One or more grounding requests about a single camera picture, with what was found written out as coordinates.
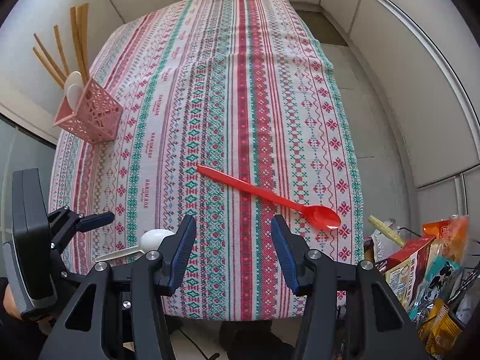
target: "wooden chopstick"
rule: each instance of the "wooden chopstick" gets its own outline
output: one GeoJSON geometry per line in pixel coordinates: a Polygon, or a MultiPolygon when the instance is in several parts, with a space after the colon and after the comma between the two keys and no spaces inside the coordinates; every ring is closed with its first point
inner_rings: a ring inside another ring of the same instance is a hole
{"type": "Polygon", "coordinates": [[[83,85],[86,85],[87,74],[85,70],[85,65],[83,64],[82,49],[80,45],[80,39],[78,36],[77,13],[76,13],[75,7],[70,8],[70,23],[71,23],[71,35],[73,37],[73,45],[75,46],[75,55],[77,56],[78,69],[80,69],[80,74],[82,74],[83,85]]]}
{"type": "Polygon", "coordinates": [[[54,26],[53,31],[55,33],[55,40],[57,41],[57,47],[58,47],[58,52],[60,53],[60,58],[61,62],[63,64],[63,68],[65,69],[65,75],[69,76],[70,70],[68,69],[67,65],[67,60],[65,58],[65,54],[63,54],[63,47],[62,47],[62,41],[60,40],[60,32],[59,32],[59,27],[54,26]]]}
{"type": "Polygon", "coordinates": [[[83,4],[81,7],[80,21],[82,23],[78,30],[80,37],[80,45],[82,47],[83,65],[85,66],[85,73],[87,74],[87,80],[90,78],[88,69],[88,55],[87,55],[87,30],[88,30],[88,3],[83,4]]]}
{"type": "Polygon", "coordinates": [[[62,81],[61,78],[58,76],[57,72],[56,72],[56,71],[52,68],[52,66],[49,64],[49,62],[45,60],[45,58],[42,56],[42,54],[40,54],[35,47],[33,48],[33,52],[34,52],[35,55],[39,58],[40,62],[41,62],[42,65],[45,67],[45,69],[48,71],[48,73],[50,73],[50,75],[51,75],[51,76],[53,77],[53,79],[56,81],[56,83],[58,84],[58,86],[60,86],[60,88],[64,89],[64,87],[63,87],[63,81],[62,81]]]}
{"type": "Polygon", "coordinates": [[[46,58],[49,60],[49,62],[51,63],[52,67],[55,69],[55,71],[57,72],[58,76],[61,78],[61,80],[63,82],[65,82],[65,80],[67,79],[67,77],[63,74],[63,72],[60,70],[60,68],[58,67],[58,65],[55,63],[55,61],[53,60],[53,58],[50,56],[49,52],[47,51],[47,49],[45,49],[44,45],[42,44],[42,42],[40,42],[40,39],[38,38],[37,34],[33,34],[33,36],[35,37],[35,40],[37,41],[38,45],[40,46],[40,48],[42,49],[43,51],[43,54],[45,54],[46,58]]]}

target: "patterned tablecloth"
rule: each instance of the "patterned tablecloth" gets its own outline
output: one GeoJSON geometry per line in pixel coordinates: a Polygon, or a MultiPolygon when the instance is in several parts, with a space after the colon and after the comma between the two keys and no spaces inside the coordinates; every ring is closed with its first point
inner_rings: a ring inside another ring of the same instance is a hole
{"type": "Polygon", "coordinates": [[[62,132],[49,209],[116,218],[70,243],[72,271],[87,273],[95,257],[147,230],[175,231],[191,214],[197,238],[166,313],[256,320],[305,305],[279,269],[275,213],[333,259],[363,257],[360,180],[333,66],[288,0],[175,3],[118,28],[92,74],[123,106],[117,139],[93,147],[62,132]],[[310,228],[296,211],[200,176],[198,163],[333,207],[342,225],[310,228]]]}

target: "yellow package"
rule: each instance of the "yellow package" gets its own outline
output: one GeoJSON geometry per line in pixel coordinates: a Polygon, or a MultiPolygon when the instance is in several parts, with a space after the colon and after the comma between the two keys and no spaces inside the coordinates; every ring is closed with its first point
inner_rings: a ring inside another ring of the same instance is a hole
{"type": "Polygon", "coordinates": [[[433,308],[430,310],[430,313],[428,314],[428,318],[426,319],[426,322],[423,323],[423,325],[420,327],[420,330],[418,331],[418,335],[420,337],[420,340],[422,340],[422,342],[427,341],[431,328],[435,323],[436,316],[440,312],[442,306],[443,306],[443,301],[440,298],[436,298],[435,301],[433,302],[433,308]]]}
{"type": "Polygon", "coordinates": [[[441,302],[442,306],[431,326],[425,349],[431,355],[445,356],[452,349],[462,330],[448,316],[447,305],[440,299],[436,301],[439,301],[438,304],[441,302]]]}

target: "chopsticks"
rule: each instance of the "chopsticks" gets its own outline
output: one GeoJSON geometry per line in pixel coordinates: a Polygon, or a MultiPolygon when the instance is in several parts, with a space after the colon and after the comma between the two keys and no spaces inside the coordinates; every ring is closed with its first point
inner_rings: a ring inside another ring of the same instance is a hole
{"type": "Polygon", "coordinates": [[[59,32],[59,27],[58,26],[54,26],[53,27],[53,31],[55,33],[55,41],[57,42],[57,48],[58,48],[58,52],[60,54],[60,58],[61,58],[61,62],[63,64],[63,68],[65,69],[65,74],[67,76],[69,76],[70,74],[70,69],[68,69],[68,64],[67,64],[67,60],[65,58],[65,54],[63,54],[63,47],[62,47],[62,41],[60,40],[60,32],[59,32]]]}
{"type": "Polygon", "coordinates": [[[90,78],[87,60],[87,15],[88,4],[70,8],[71,35],[84,85],[90,78]]]}
{"type": "Polygon", "coordinates": [[[50,73],[50,75],[53,77],[53,79],[54,79],[55,82],[58,84],[58,86],[60,86],[60,88],[63,89],[63,84],[65,83],[65,80],[61,79],[61,78],[58,76],[57,72],[52,68],[52,66],[49,64],[49,62],[45,60],[45,58],[43,57],[43,55],[40,54],[35,47],[33,48],[33,52],[34,52],[35,55],[39,58],[40,62],[41,62],[42,65],[45,67],[45,69],[47,70],[47,72],[50,73]]]}
{"type": "MultiPolygon", "coordinates": [[[[88,3],[80,5],[79,7],[70,8],[70,24],[78,69],[80,74],[82,74],[83,84],[86,85],[90,78],[87,56],[88,3]]],[[[68,68],[67,60],[63,52],[58,25],[53,27],[53,31],[55,33],[55,41],[57,43],[58,53],[60,54],[64,72],[56,64],[36,33],[34,33],[35,40],[44,56],[35,47],[33,48],[33,51],[55,82],[64,89],[64,84],[70,74],[70,69],[68,68]]]]}

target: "pink plastic basket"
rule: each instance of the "pink plastic basket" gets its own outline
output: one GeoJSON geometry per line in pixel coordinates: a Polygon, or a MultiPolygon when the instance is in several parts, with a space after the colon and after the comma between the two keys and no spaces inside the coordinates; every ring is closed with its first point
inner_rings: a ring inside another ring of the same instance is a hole
{"type": "Polygon", "coordinates": [[[53,125],[95,144],[114,140],[122,114],[122,106],[94,79],[90,78],[74,112],[66,97],[60,103],[53,125]]]}

